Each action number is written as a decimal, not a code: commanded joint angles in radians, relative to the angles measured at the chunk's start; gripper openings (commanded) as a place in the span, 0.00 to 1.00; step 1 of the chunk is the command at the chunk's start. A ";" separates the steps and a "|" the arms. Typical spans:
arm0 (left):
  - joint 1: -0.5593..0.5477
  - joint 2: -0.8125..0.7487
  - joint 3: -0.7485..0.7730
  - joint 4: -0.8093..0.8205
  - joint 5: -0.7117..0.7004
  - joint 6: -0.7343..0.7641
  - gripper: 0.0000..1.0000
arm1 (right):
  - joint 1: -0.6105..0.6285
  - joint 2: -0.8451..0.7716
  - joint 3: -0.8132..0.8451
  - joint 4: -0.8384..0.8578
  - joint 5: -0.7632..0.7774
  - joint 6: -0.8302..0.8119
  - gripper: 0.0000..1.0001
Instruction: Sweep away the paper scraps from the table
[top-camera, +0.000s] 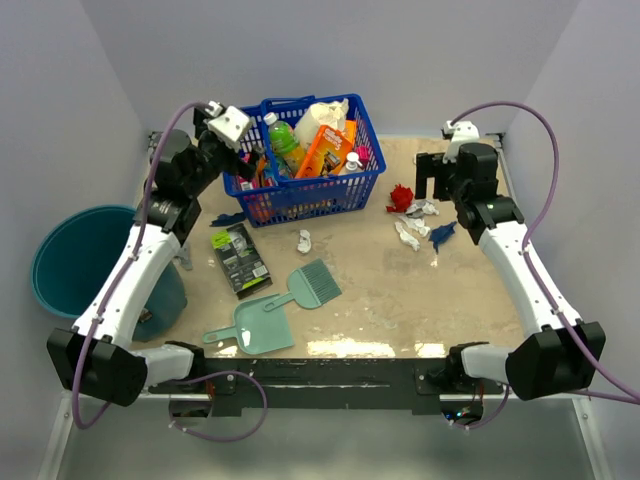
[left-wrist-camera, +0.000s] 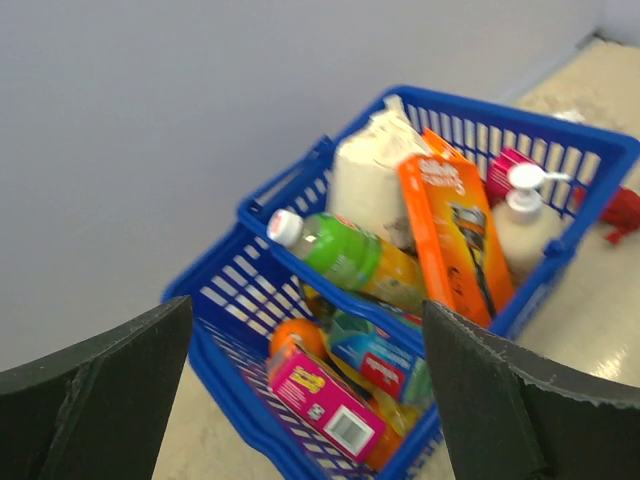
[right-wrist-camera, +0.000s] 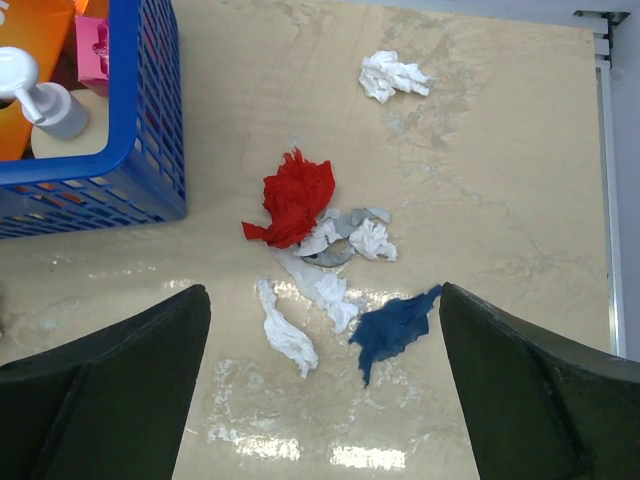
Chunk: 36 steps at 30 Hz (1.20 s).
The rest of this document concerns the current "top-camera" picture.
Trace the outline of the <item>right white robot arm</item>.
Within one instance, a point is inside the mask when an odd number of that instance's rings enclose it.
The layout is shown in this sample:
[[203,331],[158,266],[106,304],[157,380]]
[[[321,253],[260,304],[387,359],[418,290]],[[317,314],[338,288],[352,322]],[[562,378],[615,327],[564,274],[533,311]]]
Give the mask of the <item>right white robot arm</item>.
[[524,247],[524,217],[514,200],[499,194],[498,153],[486,144],[467,143],[453,162],[441,153],[416,156],[416,196],[451,201],[458,224],[491,261],[516,307],[525,339],[515,349],[486,342],[452,347],[445,379],[459,393],[481,379],[509,385],[522,400],[568,393],[590,386],[595,368],[577,346],[594,357],[606,336],[597,322],[586,323],[566,301],[535,249]]

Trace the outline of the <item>mint green hand brush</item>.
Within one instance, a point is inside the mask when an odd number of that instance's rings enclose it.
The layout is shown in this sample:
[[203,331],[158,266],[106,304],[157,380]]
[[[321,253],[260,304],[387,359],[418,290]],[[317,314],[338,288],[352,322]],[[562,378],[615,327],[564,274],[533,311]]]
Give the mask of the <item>mint green hand brush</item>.
[[285,294],[266,303],[263,307],[265,312],[272,312],[291,301],[307,310],[317,309],[342,294],[341,288],[321,259],[292,271],[287,278],[287,287]]

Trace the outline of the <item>red paper scrap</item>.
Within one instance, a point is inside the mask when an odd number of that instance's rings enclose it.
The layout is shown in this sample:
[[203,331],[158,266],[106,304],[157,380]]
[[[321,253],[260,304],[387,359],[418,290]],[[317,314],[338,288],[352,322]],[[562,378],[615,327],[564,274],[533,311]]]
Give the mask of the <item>red paper scrap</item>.
[[386,206],[388,213],[405,213],[414,201],[414,194],[409,187],[396,184],[390,192],[390,201]]

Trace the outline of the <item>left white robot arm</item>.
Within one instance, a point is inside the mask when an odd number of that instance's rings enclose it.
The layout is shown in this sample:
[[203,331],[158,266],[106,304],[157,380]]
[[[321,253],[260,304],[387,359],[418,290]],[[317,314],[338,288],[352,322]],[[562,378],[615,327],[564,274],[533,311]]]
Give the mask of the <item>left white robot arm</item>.
[[47,340],[64,388],[129,406],[144,388],[165,381],[185,392],[205,385],[207,368],[192,347],[169,344],[144,353],[130,345],[145,304],[201,212],[199,195],[221,174],[253,176],[255,165],[240,154],[250,128],[209,121],[194,137],[178,129],[161,133],[129,236],[105,284],[70,329],[56,328]]

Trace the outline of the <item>mint green dustpan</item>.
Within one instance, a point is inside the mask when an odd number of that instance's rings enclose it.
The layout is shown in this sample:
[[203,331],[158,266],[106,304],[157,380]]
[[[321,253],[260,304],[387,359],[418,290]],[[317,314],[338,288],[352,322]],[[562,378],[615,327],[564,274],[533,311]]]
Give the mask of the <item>mint green dustpan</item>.
[[212,344],[235,339],[242,352],[253,356],[292,347],[294,339],[284,308],[265,310],[278,297],[273,294],[241,302],[233,311],[232,325],[205,333],[202,341]]

